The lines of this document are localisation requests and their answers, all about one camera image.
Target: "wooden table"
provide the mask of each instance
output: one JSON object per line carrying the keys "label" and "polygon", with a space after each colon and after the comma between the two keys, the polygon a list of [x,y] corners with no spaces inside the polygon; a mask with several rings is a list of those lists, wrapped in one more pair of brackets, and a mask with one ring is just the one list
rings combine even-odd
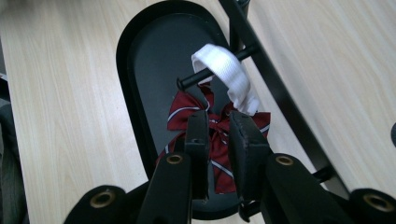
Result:
{"label": "wooden table", "polygon": [[[99,185],[129,191],[147,180],[115,53],[127,22],[155,2],[9,1],[1,14],[32,223],[62,223]],[[194,2],[228,34],[217,1]],[[347,187],[396,197],[396,2],[253,0],[249,19]],[[314,171],[254,65],[246,65],[262,108],[273,113],[273,150]],[[260,223],[261,215],[253,220]]]}

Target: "brass insert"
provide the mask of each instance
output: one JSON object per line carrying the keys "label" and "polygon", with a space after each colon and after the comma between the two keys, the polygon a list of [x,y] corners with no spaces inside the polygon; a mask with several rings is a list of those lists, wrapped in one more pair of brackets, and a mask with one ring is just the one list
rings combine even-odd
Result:
{"label": "brass insert", "polygon": [[116,194],[113,190],[106,190],[93,196],[90,205],[94,208],[103,208],[114,202]]}

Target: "black tray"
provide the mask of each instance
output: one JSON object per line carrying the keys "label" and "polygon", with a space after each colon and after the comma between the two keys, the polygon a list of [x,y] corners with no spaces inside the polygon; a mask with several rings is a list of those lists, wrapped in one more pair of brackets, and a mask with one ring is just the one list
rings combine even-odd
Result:
{"label": "black tray", "polygon": [[[134,128],[136,143],[148,178],[158,154],[177,135],[166,130],[169,108],[177,93],[176,80],[193,74],[191,55],[207,43],[228,48],[210,13],[186,1],[160,2],[145,8],[126,26],[117,47],[120,84]],[[214,112],[229,102],[227,88],[217,79]],[[198,88],[189,93],[205,103]],[[215,194],[209,164],[209,201],[192,202],[192,216],[218,219],[237,211],[235,193]]]}

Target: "red bow tie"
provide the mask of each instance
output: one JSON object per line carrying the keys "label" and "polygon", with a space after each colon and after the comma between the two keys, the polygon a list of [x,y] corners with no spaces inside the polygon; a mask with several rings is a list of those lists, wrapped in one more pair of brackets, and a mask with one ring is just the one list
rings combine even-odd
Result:
{"label": "red bow tie", "polygon": [[[230,193],[235,192],[235,183],[233,182],[233,172],[228,160],[228,133],[230,129],[229,115],[233,108],[232,103],[228,103],[221,110],[220,115],[211,112],[214,103],[214,95],[209,85],[203,84],[199,88],[204,94],[207,107],[204,107],[200,101],[192,95],[179,91],[171,105],[168,117],[167,129],[169,131],[184,131],[176,136],[160,154],[159,158],[165,153],[173,152],[177,139],[185,137],[187,121],[191,114],[198,110],[206,110],[209,117],[209,129],[211,129],[210,139],[210,162],[213,166],[215,176],[215,192]],[[253,117],[254,122],[259,127],[264,137],[267,136],[270,124],[270,113],[259,112]]]}

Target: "white fabric loop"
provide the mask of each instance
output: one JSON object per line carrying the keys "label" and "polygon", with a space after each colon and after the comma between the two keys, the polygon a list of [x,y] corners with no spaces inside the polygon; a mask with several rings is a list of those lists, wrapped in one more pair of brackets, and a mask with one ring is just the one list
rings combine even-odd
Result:
{"label": "white fabric loop", "polygon": [[[210,69],[227,87],[227,94],[238,111],[253,116],[259,108],[259,100],[250,88],[250,82],[242,64],[227,49],[211,44],[191,56],[194,72]],[[209,77],[201,83],[211,81]]]}

